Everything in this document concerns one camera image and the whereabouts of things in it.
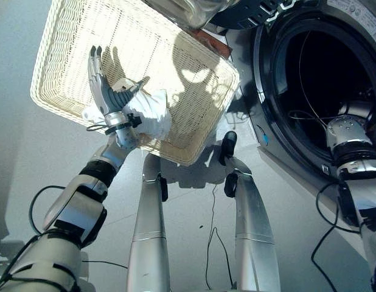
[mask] black joint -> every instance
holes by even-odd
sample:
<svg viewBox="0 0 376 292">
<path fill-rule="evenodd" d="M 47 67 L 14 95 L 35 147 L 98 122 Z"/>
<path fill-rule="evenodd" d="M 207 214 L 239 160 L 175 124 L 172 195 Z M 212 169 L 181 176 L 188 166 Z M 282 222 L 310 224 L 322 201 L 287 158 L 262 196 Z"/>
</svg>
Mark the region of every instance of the black joint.
<svg viewBox="0 0 376 292">
<path fill-rule="evenodd" d="M 333 158 L 337 167 L 351 161 L 376 159 L 376 151 L 367 142 L 346 142 L 333 149 Z"/>
<path fill-rule="evenodd" d="M 97 219 L 95 226 L 93 227 L 91 232 L 88 234 L 88 236 L 85 238 L 84 242 L 81 245 L 81 248 L 84 248 L 85 246 L 90 245 L 92 242 L 95 241 L 97 234 L 99 234 L 100 228 L 102 228 L 102 225 L 106 217 L 107 217 L 107 210 L 103 208 L 103 211 L 100 214 L 99 219 Z"/>
<path fill-rule="evenodd" d="M 130 127 L 131 126 L 131 123 L 130 122 L 127 122 L 127 123 L 120 123 L 116 126 L 113 126 L 111 128 L 109 128 L 108 130 L 106 130 L 104 133 L 108 136 L 109 134 L 117 131 L 117 130 L 120 130 L 120 129 L 123 129 L 123 128 L 126 128 L 126 127 Z"/>
<path fill-rule="evenodd" d="M 345 182 L 340 182 L 338 184 L 338 193 L 339 206 L 346 223 L 351 226 L 360 227 L 352 194 Z"/>
<path fill-rule="evenodd" d="M 65 222 L 62 220 L 57 219 L 54 223 L 54 227 L 60 229 L 60 230 L 65 230 L 69 232 L 70 234 L 76 236 L 76 237 L 81 237 L 84 233 L 84 229 L 81 227 L 78 227 L 72 223 Z"/>
<path fill-rule="evenodd" d="M 102 181 L 107 187 L 110 187 L 116 176 L 116 169 L 108 162 L 94 160 L 89 161 L 79 174 L 93 176 Z"/>
<path fill-rule="evenodd" d="M 237 143 L 237 133 L 234 131 L 228 131 L 223 140 L 221 146 L 221 152 L 219 156 L 219 163 L 226 165 L 225 157 L 231 157 L 234 155 L 234 148 Z"/>
<path fill-rule="evenodd" d="M 161 198 L 162 202 L 166 202 L 168 199 L 168 184 L 166 178 L 160 178 L 159 182 L 161 183 Z"/>
<path fill-rule="evenodd" d="M 369 230 L 376 232 L 376 207 L 360 210 L 360 215 L 363 217 L 365 226 Z"/>
<path fill-rule="evenodd" d="M 134 114 L 127 114 L 127 119 L 133 126 L 133 128 L 138 127 L 142 123 L 141 117 L 134 117 Z"/>
<path fill-rule="evenodd" d="M 239 0 L 236 5 L 217 13 L 210 22 L 226 29 L 252 29 L 271 17 L 284 0 Z"/>
<path fill-rule="evenodd" d="M 59 238 L 63 240 L 67 240 L 74 245 L 76 245 L 79 249 L 81 248 L 81 240 L 80 237 L 73 232 L 70 232 L 68 230 L 64 230 L 61 228 L 53 228 L 47 230 L 44 234 L 47 234 L 47 239 L 50 238 Z"/>
<path fill-rule="evenodd" d="M 79 186 L 76 189 L 77 192 L 82 193 L 83 195 L 86 195 L 88 198 L 91 198 L 92 200 L 98 201 L 102 203 L 105 198 L 107 197 L 107 192 L 103 192 L 102 194 L 99 194 L 95 192 L 94 190 L 90 189 L 87 186 Z"/>
<path fill-rule="evenodd" d="M 238 175 L 236 173 L 230 173 L 226 177 L 225 182 L 225 194 L 229 198 L 235 198 L 235 191 L 237 190 Z"/>
</svg>

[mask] black cable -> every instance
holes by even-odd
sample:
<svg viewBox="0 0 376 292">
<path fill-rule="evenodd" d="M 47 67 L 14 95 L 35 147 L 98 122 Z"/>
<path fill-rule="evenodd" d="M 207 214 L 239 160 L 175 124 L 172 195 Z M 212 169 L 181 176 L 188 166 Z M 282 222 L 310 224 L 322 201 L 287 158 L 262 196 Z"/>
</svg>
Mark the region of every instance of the black cable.
<svg viewBox="0 0 376 292">
<path fill-rule="evenodd" d="M 345 231 L 345 232 L 348 232 L 348 233 L 360 234 L 359 231 L 346 229 L 346 228 L 342 228 L 341 226 L 337 226 L 335 223 L 332 223 L 329 219 L 327 219 L 323 215 L 321 208 L 319 207 L 319 198 L 320 198 L 321 194 L 325 191 L 325 189 L 327 189 L 328 187 L 330 187 L 334 184 L 338 184 L 338 183 L 337 182 L 330 182 L 330 183 L 326 184 L 323 188 L 321 188 L 321 190 L 319 190 L 319 192 L 316 194 L 316 199 L 315 199 L 316 210 L 318 211 L 320 216 L 324 219 L 324 221 L 328 222 L 329 225 L 334 226 L 335 228 L 342 230 L 342 231 Z"/>
<path fill-rule="evenodd" d="M 93 132 L 93 131 L 101 130 L 104 128 L 107 128 L 107 125 L 91 125 L 89 127 L 86 127 L 86 131 Z"/>
<path fill-rule="evenodd" d="M 305 45 L 305 41 L 307 41 L 307 38 L 308 36 L 310 35 L 311 33 L 311 30 L 308 31 L 307 35 L 305 36 L 304 38 L 304 41 L 303 41 L 303 45 L 302 45 L 302 48 L 300 50 L 300 56 L 299 56 L 299 80 L 300 80 L 300 86 L 302 88 L 302 92 L 303 92 L 303 95 L 305 97 L 305 100 L 307 101 L 308 105 L 310 106 L 311 110 L 313 111 L 313 113 L 316 115 L 316 117 L 318 118 L 319 122 L 322 123 L 325 127 L 327 126 L 323 120 L 318 116 L 318 114 L 316 113 L 316 111 L 314 110 L 314 108 L 312 107 L 310 101 L 308 100 L 308 97 L 304 91 L 304 87 L 303 87 L 303 82 L 302 82 L 302 72 L 301 72 L 301 63 L 302 63 L 302 54 L 303 54 L 303 50 L 304 50 L 304 45 Z"/>
<path fill-rule="evenodd" d="M 56 282 L 53 282 L 53 281 L 50 281 L 50 280 L 46 280 L 46 279 L 37 279 L 37 278 L 14 278 L 12 277 L 12 275 L 9 275 L 8 278 L 6 279 L 6 281 L 16 281 L 16 282 L 34 282 L 34 283 L 44 283 L 44 284 L 48 284 L 50 286 L 53 286 L 57 289 L 60 290 L 60 292 L 69 292 L 67 289 L 65 289 L 62 285 L 56 283 Z"/>
<path fill-rule="evenodd" d="M 29 207 L 29 221 L 30 221 L 30 225 L 32 227 L 32 229 L 35 231 L 36 234 L 38 235 L 41 235 L 41 232 L 38 230 L 38 228 L 35 226 L 35 223 L 34 223 L 34 219 L 33 219 L 33 216 L 32 216 L 32 211 L 33 211 L 33 208 L 34 208 L 34 204 L 35 204 L 35 200 L 37 200 L 37 198 L 39 197 L 39 195 L 41 195 L 41 193 L 43 193 L 45 190 L 47 189 L 60 189 L 60 190 L 63 190 L 65 189 L 65 187 L 62 187 L 62 186 L 47 186 L 47 187 L 43 187 L 42 189 L 39 190 L 38 193 L 35 194 L 35 196 L 32 198 L 32 201 L 30 203 L 30 207 Z"/>
<path fill-rule="evenodd" d="M 28 248 L 33 242 L 38 240 L 38 235 L 33 236 L 21 249 L 20 251 L 14 256 L 10 264 L 6 267 L 4 270 L 2 276 L 0 277 L 0 288 L 5 284 L 6 278 L 9 276 L 9 271 L 12 268 L 12 266 L 15 264 L 15 262 L 18 260 L 20 255 Z"/>
<path fill-rule="evenodd" d="M 212 240 L 212 236 L 214 235 L 214 232 L 216 233 L 216 235 L 217 235 L 217 237 L 218 237 L 218 239 L 220 241 L 220 244 L 222 245 L 223 250 L 225 251 L 226 261 L 227 261 L 227 269 L 228 269 L 228 272 L 229 272 L 229 279 L 230 279 L 230 284 L 231 284 L 231 288 L 232 288 L 232 277 L 231 277 L 231 269 L 230 269 L 230 263 L 229 263 L 229 256 L 228 256 L 225 244 L 223 243 L 222 239 L 219 236 L 218 228 L 216 228 L 216 227 L 214 227 L 213 230 L 212 230 L 212 232 L 211 232 L 210 242 Z"/>
<path fill-rule="evenodd" d="M 334 287 L 334 284 L 332 283 L 332 281 L 330 280 L 330 278 L 327 276 L 327 274 L 323 271 L 323 269 L 314 260 L 314 256 L 315 256 L 316 252 L 318 251 L 319 247 L 322 245 L 322 242 L 325 240 L 325 238 L 334 230 L 337 221 L 338 221 L 338 205 L 336 206 L 334 225 L 332 227 L 330 227 L 330 229 L 328 231 L 326 231 L 326 233 L 322 236 L 322 238 L 320 239 L 320 241 L 318 242 L 318 244 L 315 246 L 315 249 L 314 249 L 314 251 L 311 254 L 311 261 L 313 262 L 313 264 L 315 265 L 315 267 L 321 272 L 321 274 L 325 277 L 327 283 L 329 283 L 330 287 L 332 288 L 332 290 L 334 292 L 336 292 L 336 288 Z"/>
<path fill-rule="evenodd" d="M 297 116 L 292 116 L 291 114 L 292 113 L 302 113 L 302 114 L 305 114 L 309 117 L 297 117 Z M 344 116 L 343 114 L 339 114 L 337 116 L 332 116 L 332 117 L 319 117 L 321 120 L 329 120 L 329 119 L 336 119 L 337 117 L 342 117 Z M 290 117 L 291 119 L 294 119 L 294 120 L 318 120 L 317 117 L 314 117 L 312 114 L 310 114 L 309 112 L 307 111 L 302 111 L 302 110 L 299 110 L 299 109 L 294 109 L 294 110 L 291 110 L 288 112 L 288 117 Z"/>
<path fill-rule="evenodd" d="M 120 265 L 118 263 L 113 263 L 113 262 L 107 262 L 105 260 L 82 260 L 83 263 L 107 263 L 109 265 L 114 265 L 114 266 L 119 266 L 121 268 L 128 269 L 127 266 Z"/>
<path fill-rule="evenodd" d="M 207 285 L 208 289 L 210 289 L 210 290 L 212 290 L 212 288 L 211 288 L 211 286 L 208 283 L 207 274 L 208 274 L 208 262 L 209 262 L 209 249 L 210 249 L 210 244 L 211 244 L 211 241 L 212 241 L 212 236 L 214 234 L 214 231 L 216 232 L 217 237 L 218 237 L 220 243 L 222 244 L 223 250 L 225 251 L 225 254 L 226 254 L 227 268 L 228 268 L 228 272 L 229 272 L 229 278 L 230 278 L 231 288 L 232 288 L 232 284 L 233 284 L 232 277 L 231 277 L 231 269 L 230 269 L 230 263 L 229 263 L 229 256 L 228 256 L 226 247 L 223 244 L 222 239 L 220 239 L 220 236 L 218 234 L 218 229 L 216 227 L 213 228 L 213 226 L 214 226 L 214 214 L 215 214 L 214 207 L 215 207 L 215 189 L 216 189 L 216 187 L 217 187 L 217 185 L 215 185 L 214 188 L 212 189 L 212 196 L 213 196 L 214 200 L 213 200 L 213 203 L 212 203 L 211 228 L 210 228 L 210 234 L 209 234 L 208 243 L 207 243 L 207 260 L 206 260 L 206 285 Z"/>
</svg>

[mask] gray floor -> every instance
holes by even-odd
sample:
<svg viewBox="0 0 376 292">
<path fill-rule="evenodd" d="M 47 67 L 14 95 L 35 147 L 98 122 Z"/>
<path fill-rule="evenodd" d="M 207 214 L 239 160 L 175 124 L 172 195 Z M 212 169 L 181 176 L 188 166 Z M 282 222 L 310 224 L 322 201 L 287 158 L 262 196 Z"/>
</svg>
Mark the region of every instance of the gray floor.
<svg viewBox="0 0 376 292">
<path fill-rule="evenodd" d="M 0 252 L 28 241 L 33 232 L 27 210 L 34 193 L 48 184 L 65 185 L 93 152 L 106 141 L 98 133 L 37 107 L 29 96 L 32 70 L 38 51 L 48 1 L 0 0 Z M 214 140 L 234 129 L 240 140 L 236 156 L 251 167 L 266 204 L 277 243 L 282 291 L 329 291 L 330 287 L 310 262 L 310 254 L 328 226 L 315 211 L 310 196 L 296 193 L 259 157 L 257 142 L 241 114 L 222 117 Z M 204 289 L 206 245 L 215 189 L 215 225 L 234 260 L 235 203 L 223 194 L 223 168 L 204 151 L 190 168 L 163 162 L 169 179 L 169 200 L 164 204 L 173 291 Z M 142 162 L 146 153 L 135 150 L 117 175 L 105 200 L 108 218 L 98 239 L 83 250 L 94 260 L 126 264 L 141 189 Z M 35 206 L 41 222 L 50 202 L 48 192 Z M 317 260 L 338 291 L 369 291 L 366 262 L 336 232 L 328 237 Z M 209 282 L 228 288 L 228 274 L 221 245 L 214 240 L 210 251 Z M 126 271 L 102 263 L 84 265 L 84 291 L 125 290 Z"/>
</svg>

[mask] wicker basket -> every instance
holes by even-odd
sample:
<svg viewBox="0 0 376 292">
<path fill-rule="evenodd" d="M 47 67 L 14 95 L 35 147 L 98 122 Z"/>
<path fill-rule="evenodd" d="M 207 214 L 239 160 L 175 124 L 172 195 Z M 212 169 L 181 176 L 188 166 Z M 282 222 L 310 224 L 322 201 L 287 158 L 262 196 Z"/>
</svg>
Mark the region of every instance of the wicker basket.
<svg viewBox="0 0 376 292">
<path fill-rule="evenodd" d="M 141 136 L 141 148 L 194 163 L 238 86 L 235 68 L 140 0 L 53 0 L 33 72 L 34 102 L 89 126 L 81 116 L 92 101 L 92 45 L 103 48 L 111 85 L 148 77 L 144 90 L 167 91 L 172 128 L 164 141 Z"/>
</svg>

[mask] white towel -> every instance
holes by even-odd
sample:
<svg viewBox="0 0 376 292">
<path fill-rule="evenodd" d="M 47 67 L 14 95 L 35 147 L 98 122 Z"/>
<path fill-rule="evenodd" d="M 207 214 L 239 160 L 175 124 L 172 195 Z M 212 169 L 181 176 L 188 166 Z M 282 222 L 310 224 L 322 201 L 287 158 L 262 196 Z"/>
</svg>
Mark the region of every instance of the white towel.
<svg viewBox="0 0 376 292">
<path fill-rule="evenodd" d="M 112 89 L 121 91 L 129 88 L 134 82 L 127 78 L 119 79 Z M 152 96 L 138 91 L 133 99 L 123 108 L 124 114 L 133 113 L 134 116 L 141 117 L 142 123 L 135 128 L 137 133 L 145 133 L 152 138 L 163 140 L 172 126 L 172 118 L 166 107 L 166 90 L 156 91 Z M 83 119 L 89 120 L 97 125 L 105 125 L 103 114 L 99 111 L 93 102 L 91 106 L 85 108 L 82 112 Z"/>
</svg>

